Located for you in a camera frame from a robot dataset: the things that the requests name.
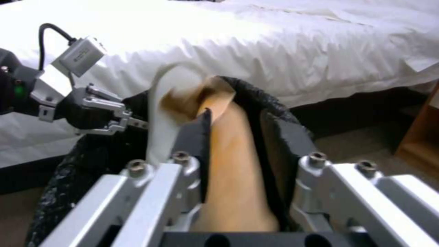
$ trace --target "wooden furniture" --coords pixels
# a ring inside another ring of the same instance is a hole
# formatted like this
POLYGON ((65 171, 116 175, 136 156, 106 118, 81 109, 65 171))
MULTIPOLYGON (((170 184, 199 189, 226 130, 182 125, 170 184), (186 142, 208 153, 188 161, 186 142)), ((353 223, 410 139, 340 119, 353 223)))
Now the wooden furniture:
POLYGON ((395 156, 439 179, 439 83, 436 84, 395 156))

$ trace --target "bed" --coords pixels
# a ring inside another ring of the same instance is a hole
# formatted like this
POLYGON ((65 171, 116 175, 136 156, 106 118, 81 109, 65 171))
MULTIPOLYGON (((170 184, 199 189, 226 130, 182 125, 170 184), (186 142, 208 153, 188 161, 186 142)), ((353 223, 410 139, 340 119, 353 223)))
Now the bed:
MULTIPOLYGON (((25 0, 0 6, 0 47, 36 68, 38 26, 51 22, 108 50, 77 85, 129 97, 189 60, 294 107, 438 79, 438 15, 435 0, 25 0)), ((46 64, 66 48, 50 31, 45 45, 46 64)), ((64 155, 77 138, 63 120, 0 116, 0 167, 64 155)))

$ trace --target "mattress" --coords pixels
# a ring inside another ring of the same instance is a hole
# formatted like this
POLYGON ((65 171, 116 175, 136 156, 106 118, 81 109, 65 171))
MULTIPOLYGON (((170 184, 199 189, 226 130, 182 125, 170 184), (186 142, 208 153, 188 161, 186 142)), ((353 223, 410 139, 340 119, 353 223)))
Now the mattress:
MULTIPOLYGON (((129 97, 166 64, 192 61, 244 79, 287 107, 439 78, 435 0, 28 0, 0 6, 0 47, 37 67, 38 27, 50 22, 107 49, 78 86, 129 97)), ((46 61, 66 49, 46 31, 46 61)), ((0 166, 67 153, 78 137, 63 120, 0 116, 0 166)))

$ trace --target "black fabric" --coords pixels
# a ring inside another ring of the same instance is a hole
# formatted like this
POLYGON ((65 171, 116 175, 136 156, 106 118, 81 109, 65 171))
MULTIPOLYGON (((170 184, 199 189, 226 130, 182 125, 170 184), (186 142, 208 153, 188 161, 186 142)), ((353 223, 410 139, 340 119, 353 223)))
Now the black fabric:
POLYGON ((212 112, 206 109, 195 120, 185 123, 178 132, 171 154, 185 151, 200 162, 201 201, 205 202, 209 184, 210 123, 212 112))
POLYGON ((279 221, 281 230, 289 230, 291 223, 285 217, 284 203, 277 190, 276 178, 270 165, 267 156, 267 147, 264 142, 264 136, 261 129, 261 122, 259 120, 260 113, 263 109, 271 113, 273 116, 289 123, 298 124, 303 131, 310 133, 305 127, 301 126, 299 121, 294 117, 279 100, 263 90, 240 79, 221 76, 223 80, 236 91, 234 98, 235 103, 241 106, 247 114, 250 128, 253 134, 253 140, 258 153, 259 162, 261 165, 261 172, 264 179, 265 193, 270 210, 279 221))
POLYGON ((288 210, 294 196, 298 161, 317 148, 302 125, 282 120, 267 109, 261 112, 260 122, 284 217, 289 220, 292 229, 297 229, 297 224, 290 220, 288 210))
MULTIPOLYGON (((142 102, 131 107, 134 114, 147 119, 148 105, 141 97, 127 99, 127 103, 142 102)), ((113 136, 86 135, 58 165, 43 191, 28 230, 25 245, 36 247, 81 200, 103 174, 118 174, 133 159, 145 159, 148 133, 128 128, 113 136)))

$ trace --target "hex bolt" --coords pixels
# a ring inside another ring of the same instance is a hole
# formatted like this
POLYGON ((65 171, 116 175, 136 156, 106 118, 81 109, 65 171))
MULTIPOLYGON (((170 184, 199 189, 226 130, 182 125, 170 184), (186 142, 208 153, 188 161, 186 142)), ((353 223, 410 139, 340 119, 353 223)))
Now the hex bolt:
POLYGON ((144 160, 132 160, 127 164, 128 173, 132 178, 138 178, 145 174, 146 166, 144 160))
POLYGON ((377 172, 377 165, 369 160, 361 160, 355 164, 355 168, 366 178, 373 178, 377 172))
POLYGON ((308 155, 308 164, 313 168, 323 168, 327 160, 326 154, 322 152, 312 152, 308 155))
POLYGON ((187 152, 184 151, 177 151, 172 155, 172 159, 174 159, 174 162, 176 164, 180 164, 182 166, 186 166, 189 164, 190 155, 187 152))

